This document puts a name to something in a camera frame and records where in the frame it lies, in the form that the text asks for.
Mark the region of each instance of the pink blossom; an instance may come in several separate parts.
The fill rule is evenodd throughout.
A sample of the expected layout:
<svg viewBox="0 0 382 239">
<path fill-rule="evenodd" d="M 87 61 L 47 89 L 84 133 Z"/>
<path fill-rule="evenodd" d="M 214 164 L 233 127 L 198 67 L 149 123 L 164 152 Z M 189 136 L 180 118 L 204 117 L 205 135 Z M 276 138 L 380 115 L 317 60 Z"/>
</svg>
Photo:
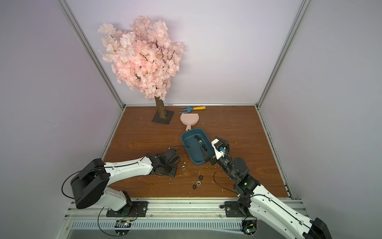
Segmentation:
<svg viewBox="0 0 382 239">
<path fill-rule="evenodd" d="M 113 73 L 131 90 L 139 90 L 146 99 L 164 100 L 171 86 L 170 77 L 179 71 L 183 46 L 171 43 L 164 21 L 153 23 L 149 17 L 139 16 L 131 25 L 133 31 L 121 31 L 104 23 L 98 32 L 104 33 L 102 43 L 106 54 L 102 59 L 114 62 Z"/>
<path fill-rule="evenodd" d="M 99 26 L 98 32 L 108 35 L 114 35 L 116 33 L 116 30 L 110 23 L 104 23 L 103 25 Z"/>
</svg>

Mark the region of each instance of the dark square tree base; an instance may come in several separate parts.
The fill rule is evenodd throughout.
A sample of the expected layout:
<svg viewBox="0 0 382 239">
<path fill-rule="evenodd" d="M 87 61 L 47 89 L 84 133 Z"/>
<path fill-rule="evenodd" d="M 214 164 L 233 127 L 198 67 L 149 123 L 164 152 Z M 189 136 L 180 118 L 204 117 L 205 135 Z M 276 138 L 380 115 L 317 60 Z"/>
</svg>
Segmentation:
<svg viewBox="0 0 382 239">
<path fill-rule="evenodd" d="M 169 125 L 172 117 L 174 116 L 174 113 L 175 113 L 174 111 L 166 111 L 166 118 L 165 119 L 161 119 L 159 117 L 159 113 L 157 111 L 155 113 L 154 118 L 152 119 L 151 122 Z"/>
</svg>

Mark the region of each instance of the black mounting plate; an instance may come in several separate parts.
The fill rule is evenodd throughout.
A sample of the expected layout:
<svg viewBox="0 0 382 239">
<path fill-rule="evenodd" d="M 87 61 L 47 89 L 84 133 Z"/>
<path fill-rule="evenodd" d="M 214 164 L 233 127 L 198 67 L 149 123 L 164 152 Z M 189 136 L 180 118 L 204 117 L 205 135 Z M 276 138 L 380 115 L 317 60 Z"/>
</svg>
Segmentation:
<svg viewBox="0 0 382 239">
<path fill-rule="evenodd" d="M 239 210 L 239 202 L 238 201 L 225 201 L 224 206 L 225 210 L 225 216 L 228 218 L 237 218 L 237 217 L 245 217 L 240 210 Z"/>
<path fill-rule="evenodd" d="M 148 201 L 134 201 L 133 202 L 133 212 L 131 213 L 132 218 L 135 218 L 137 216 L 137 211 L 135 208 L 138 210 L 138 217 L 139 218 L 144 218 L 146 216 L 146 211 L 147 211 L 147 205 L 149 204 Z M 120 211 L 113 211 L 112 209 L 107 210 L 106 217 L 122 217 Z"/>
<path fill-rule="evenodd" d="M 174 164 L 174 165 L 169 165 L 172 169 L 171 169 L 171 172 L 169 172 L 167 174 L 167 176 L 169 177 L 175 177 L 175 173 L 176 173 L 176 169 L 178 168 L 178 165 L 177 164 Z"/>
<path fill-rule="evenodd" d="M 154 122 L 154 123 L 159 123 L 159 124 L 165 124 L 165 125 L 169 125 L 170 124 L 170 121 L 172 119 L 172 117 L 174 116 L 174 111 L 166 111 L 166 118 L 164 119 L 161 119 L 159 117 L 159 113 L 158 111 L 155 113 L 154 115 L 154 118 L 152 118 L 152 121 L 151 122 Z"/>
</svg>

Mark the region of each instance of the robotic arm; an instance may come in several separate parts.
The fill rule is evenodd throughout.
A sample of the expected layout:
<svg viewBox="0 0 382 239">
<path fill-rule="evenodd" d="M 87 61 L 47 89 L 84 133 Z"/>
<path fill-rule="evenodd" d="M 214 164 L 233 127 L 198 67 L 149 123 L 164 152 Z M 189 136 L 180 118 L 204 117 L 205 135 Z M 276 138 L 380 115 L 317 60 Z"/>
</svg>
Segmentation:
<svg viewBox="0 0 382 239">
<path fill-rule="evenodd" d="M 116 191 L 108 185 L 129 177 L 158 174 L 174 177 L 180 159 L 176 150 L 162 154 L 148 154 L 142 158 L 118 163 L 104 163 L 100 158 L 92 160 L 70 182 L 76 207 L 91 205 L 111 208 L 121 216 L 132 211 L 133 203 L 126 191 Z"/>
<path fill-rule="evenodd" d="M 242 216 L 253 216 L 273 227 L 287 239 L 332 239 L 328 227 L 319 218 L 314 221 L 273 196 L 259 181 L 249 174 L 244 159 L 232 159 L 229 143 L 219 137 L 212 142 L 214 155 L 208 155 L 201 148 L 205 162 L 218 163 L 228 177 L 235 181 L 233 189 L 239 200 L 229 206 Z M 180 159 L 176 150 L 170 148 L 162 154 L 148 154 L 142 158 L 118 163 L 104 163 L 94 159 L 70 182 L 78 209 L 91 205 L 110 208 L 112 215 L 126 217 L 133 210 L 133 203 L 125 191 L 116 191 L 108 185 L 129 177 L 158 174 L 174 177 L 175 162 Z M 253 235 L 257 229 L 256 220 L 243 221 L 242 231 Z"/>
<path fill-rule="evenodd" d="M 208 156 L 201 149 L 204 159 L 212 165 L 218 163 L 228 177 L 235 181 L 233 189 L 240 197 L 235 207 L 243 216 L 252 215 L 263 220 L 288 239 L 332 239 L 323 221 L 319 218 L 313 221 L 288 207 L 249 174 L 244 159 L 232 159 L 228 141 L 216 137 L 211 144 L 215 155 Z M 253 235 L 256 228 L 257 223 L 254 221 L 245 225 L 243 232 Z"/>
</svg>

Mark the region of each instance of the teal plastic tray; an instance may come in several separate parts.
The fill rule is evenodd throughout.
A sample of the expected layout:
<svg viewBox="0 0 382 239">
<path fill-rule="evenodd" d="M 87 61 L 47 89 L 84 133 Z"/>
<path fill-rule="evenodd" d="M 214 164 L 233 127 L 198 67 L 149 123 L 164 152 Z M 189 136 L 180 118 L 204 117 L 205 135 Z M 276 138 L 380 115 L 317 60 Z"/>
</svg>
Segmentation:
<svg viewBox="0 0 382 239">
<path fill-rule="evenodd" d="M 201 139 L 202 143 L 199 143 L 198 140 L 195 138 L 195 135 L 198 135 Z M 208 139 L 205 132 L 200 128 L 194 128 L 192 130 L 186 131 L 182 134 L 182 142 L 183 145 L 189 146 L 186 147 L 186 151 L 188 155 L 191 158 L 191 161 L 197 165 L 200 166 L 205 163 L 202 151 L 200 151 L 200 147 L 202 145 L 205 145 L 207 148 L 206 153 L 208 155 L 214 154 L 214 148 L 211 145 L 211 141 Z"/>
</svg>

